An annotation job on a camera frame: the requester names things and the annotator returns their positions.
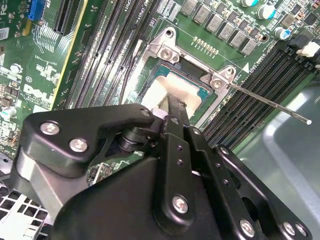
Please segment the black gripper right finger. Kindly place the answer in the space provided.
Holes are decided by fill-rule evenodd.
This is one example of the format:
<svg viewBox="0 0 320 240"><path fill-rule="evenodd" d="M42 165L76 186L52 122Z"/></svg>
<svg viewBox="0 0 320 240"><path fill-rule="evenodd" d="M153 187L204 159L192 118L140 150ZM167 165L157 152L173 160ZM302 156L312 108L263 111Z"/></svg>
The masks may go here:
<svg viewBox="0 0 320 240"><path fill-rule="evenodd" d="M196 219L184 240L311 240L308 227L226 146L210 147L178 104L190 146Z"/></svg>

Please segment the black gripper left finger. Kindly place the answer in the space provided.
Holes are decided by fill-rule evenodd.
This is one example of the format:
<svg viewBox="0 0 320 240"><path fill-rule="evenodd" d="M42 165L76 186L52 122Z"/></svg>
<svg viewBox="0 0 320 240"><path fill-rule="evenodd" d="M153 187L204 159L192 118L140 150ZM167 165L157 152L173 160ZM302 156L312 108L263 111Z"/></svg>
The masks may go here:
<svg viewBox="0 0 320 240"><path fill-rule="evenodd" d="M171 95L166 100L162 118L136 103L31 114L13 168L55 223L77 194L138 161L158 160L156 216L187 226L195 218L195 201L183 102Z"/></svg>

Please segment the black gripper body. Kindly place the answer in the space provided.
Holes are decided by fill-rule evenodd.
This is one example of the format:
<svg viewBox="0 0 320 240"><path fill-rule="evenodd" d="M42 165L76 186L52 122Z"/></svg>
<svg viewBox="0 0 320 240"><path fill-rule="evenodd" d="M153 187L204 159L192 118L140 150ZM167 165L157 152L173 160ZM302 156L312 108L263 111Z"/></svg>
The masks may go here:
<svg viewBox="0 0 320 240"><path fill-rule="evenodd" d="M187 226L157 217L160 162L142 160L75 195L61 209L52 227L53 240L183 240L196 219Z"/></svg>

